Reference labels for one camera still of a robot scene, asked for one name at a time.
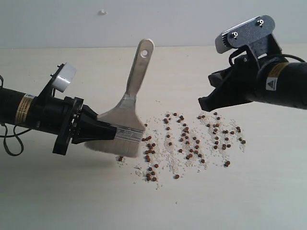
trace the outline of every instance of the screw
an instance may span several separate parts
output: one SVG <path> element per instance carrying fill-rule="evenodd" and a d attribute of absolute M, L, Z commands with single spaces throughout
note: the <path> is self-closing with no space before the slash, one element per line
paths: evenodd
<path fill-rule="evenodd" d="M 260 26 L 260 27 L 262 27 L 263 23 L 264 23 L 264 21 L 262 19 L 257 21 L 257 25 Z"/>
<path fill-rule="evenodd" d="M 232 35 L 233 38 L 236 38 L 236 37 L 238 37 L 239 34 L 238 34 L 238 32 L 233 32 L 233 33 L 231 33 L 231 35 Z"/>

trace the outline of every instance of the white wall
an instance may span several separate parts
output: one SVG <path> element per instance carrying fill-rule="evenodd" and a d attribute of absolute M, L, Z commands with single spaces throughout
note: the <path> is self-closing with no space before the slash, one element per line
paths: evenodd
<path fill-rule="evenodd" d="M 230 26 L 267 14 L 280 43 L 307 42 L 306 0 L 0 0 L 0 49 L 213 45 Z M 104 9 L 106 15 L 98 15 Z"/>

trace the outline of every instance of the robotic arm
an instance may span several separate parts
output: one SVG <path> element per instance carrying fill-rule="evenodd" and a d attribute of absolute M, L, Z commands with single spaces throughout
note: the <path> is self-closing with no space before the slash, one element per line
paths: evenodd
<path fill-rule="evenodd" d="M 210 112 L 250 102 L 307 109 L 307 64 L 298 57 L 282 54 L 272 34 L 274 28 L 274 20 L 265 15 L 232 27 L 216 38 L 218 53 L 236 51 L 229 57 L 230 67 L 209 75 L 215 89 L 209 96 L 199 98 L 202 110 Z M 299 62 L 289 63 L 286 58 Z"/>
<path fill-rule="evenodd" d="M 82 98 L 54 97 L 55 90 L 64 92 L 72 81 L 76 69 L 70 64 L 58 65 L 55 74 L 37 96 L 5 89 L 3 77 L 0 76 L 0 124 L 6 128 L 4 147 L 12 156 L 20 155 L 23 145 L 19 135 L 31 129 L 57 135 L 53 153 L 66 155 L 68 144 L 79 144 L 90 140 L 113 140 L 116 127 L 97 121 L 97 114 Z M 5 124 L 15 125 L 14 135 L 7 135 Z M 15 133 L 16 126 L 28 128 L 20 134 Z M 19 154 L 13 154 L 6 145 L 6 138 L 16 137 L 22 146 Z"/>

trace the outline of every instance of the yellow warning label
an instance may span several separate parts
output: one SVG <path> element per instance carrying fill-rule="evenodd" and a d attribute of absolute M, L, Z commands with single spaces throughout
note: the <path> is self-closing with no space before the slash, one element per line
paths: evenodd
<path fill-rule="evenodd" d="M 287 65 L 289 65 L 289 62 L 279 63 L 274 66 L 270 71 L 268 78 L 277 78 Z"/>
<path fill-rule="evenodd" d="M 15 117 L 15 124 L 22 124 L 25 122 L 26 117 L 28 115 L 28 111 L 30 105 L 35 97 L 25 94 L 24 97 L 21 99 Z"/>

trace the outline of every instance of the white table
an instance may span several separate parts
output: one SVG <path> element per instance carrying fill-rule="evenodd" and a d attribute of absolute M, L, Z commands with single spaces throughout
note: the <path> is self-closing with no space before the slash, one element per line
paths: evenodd
<path fill-rule="evenodd" d="M 307 59 L 307 45 L 283 51 Z M 122 97 L 134 54 L 135 48 L 1 50 L 0 74 L 5 88 L 38 95 L 56 65 L 69 62 L 77 74 L 56 96 L 84 98 L 102 113 Z M 234 119 L 241 126 L 247 143 L 243 152 L 233 141 L 228 168 L 211 154 L 207 128 L 195 118 L 201 113 L 198 98 L 213 90 L 207 76 L 228 67 L 228 55 L 214 47 L 156 48 L 138 95 L 138 114 L 162 133 L 160 153 L 166 153 L 165 132 L 154 117 L 162 119 L 166 111 L 183 113 L 199 137 L 204 133 L 206 170 L 180 167 L 185 175 L 175 180 L 160 167 L 157 187 L 135 174 L 136 164 L 145 169 L 142 158 L 126 159 L 119 167 L 114 155 L 83 144 L 71 144 L 60 156 L 52 153 L 56 136 L 31 131 L 22 136 L 21 156 L 0 148 L 0 229 L 306 229 L 306 111 L 260 103 L 219 109 L 224 124 Z M 15 140 L 9 143 L 19 150 Z"/>

